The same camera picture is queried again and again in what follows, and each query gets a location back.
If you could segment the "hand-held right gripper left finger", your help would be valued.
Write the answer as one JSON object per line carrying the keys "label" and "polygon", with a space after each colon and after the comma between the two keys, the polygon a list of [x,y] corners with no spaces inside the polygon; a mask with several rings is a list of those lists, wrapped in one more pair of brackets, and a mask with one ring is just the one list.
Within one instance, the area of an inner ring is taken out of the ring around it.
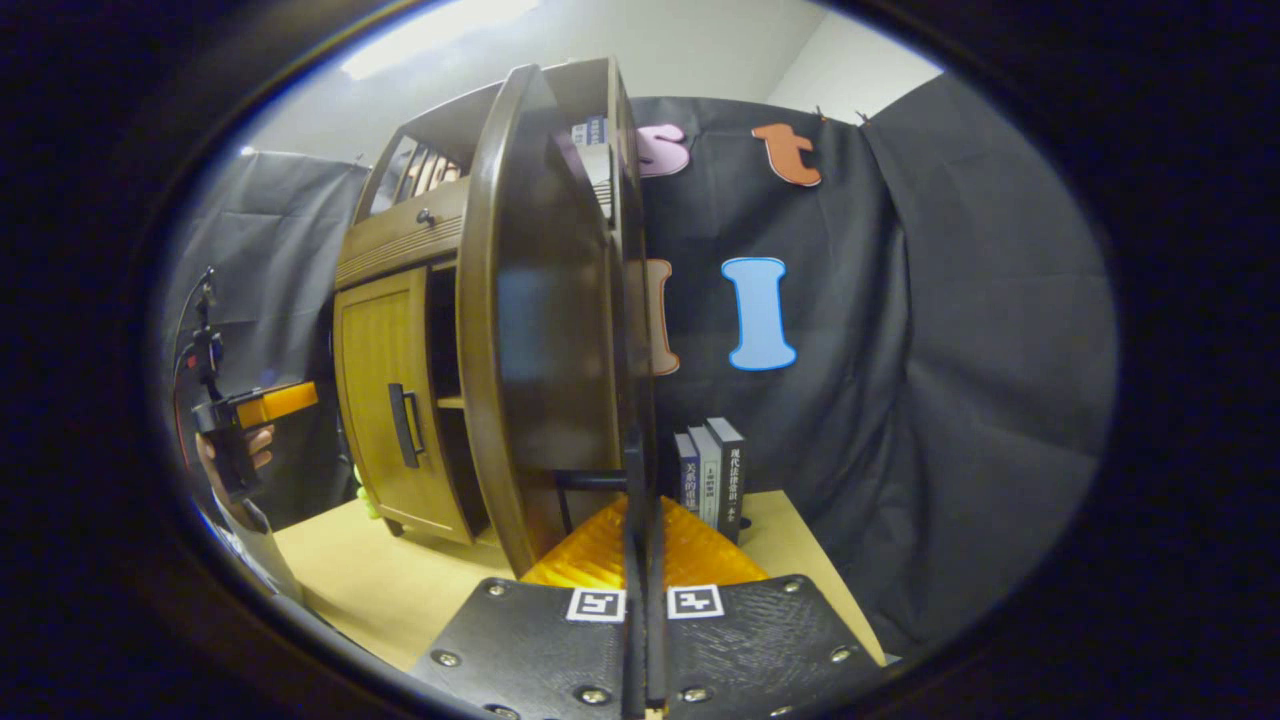
{"label": "hand-held right gripper left finger", "polygon": [[641,719],[646,712],[644,434],[630,432],[617,477],[568,473],[559,483],[625,492],[623,589],[484,579],[410,674],[503,719]]}

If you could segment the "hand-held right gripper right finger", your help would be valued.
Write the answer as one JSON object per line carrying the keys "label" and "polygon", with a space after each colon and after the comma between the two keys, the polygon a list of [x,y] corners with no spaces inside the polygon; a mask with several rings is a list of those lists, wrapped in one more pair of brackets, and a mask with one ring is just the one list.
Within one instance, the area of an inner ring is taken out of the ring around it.
{"label": "hand-held right gripper right finger", "polygon": [[736,430],[675,437],[675,498],[646,501],[646,711],[808,719],[886,659],[791,501],[746,491]]}

